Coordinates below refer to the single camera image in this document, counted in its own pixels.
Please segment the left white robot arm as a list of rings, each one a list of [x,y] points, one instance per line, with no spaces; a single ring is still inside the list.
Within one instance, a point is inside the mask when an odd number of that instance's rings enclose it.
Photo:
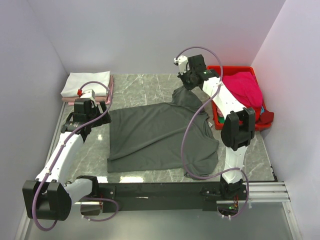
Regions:
[[[93,128],[111,123],[110,107],[94,105],[89,98],[75,100],[73,112],[61,126],[59,141],[43,170],[34,180],[27,180],[22,194],[30,219],[64,221],[74,203],[82,198],[96,200],[100,195],[98,179],[81,175],[65,186],[75,156]]]

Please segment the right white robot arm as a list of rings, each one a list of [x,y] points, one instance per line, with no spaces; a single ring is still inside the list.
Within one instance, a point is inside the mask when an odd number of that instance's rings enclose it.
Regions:
[[[245,153],[255,136],[255,111],[240,103],[223,83],[223,72],[208,69],[204,57],[177,56],[178,78],[187,90],[199,87],[221,110],[224,124],[220,133],[226,147],[224,170],[220,175],[219,195],[230,200],[244,190],[242,168]]]

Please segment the dark grey t-shirt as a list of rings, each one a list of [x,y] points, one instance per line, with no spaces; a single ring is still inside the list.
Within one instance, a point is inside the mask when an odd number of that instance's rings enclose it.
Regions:
[[[170,102],[116,109],[110,112],[109,173],[178,169],[186,165],[206,177],[218,164],[219,141],[201,111],[201,100],[181,86]]]

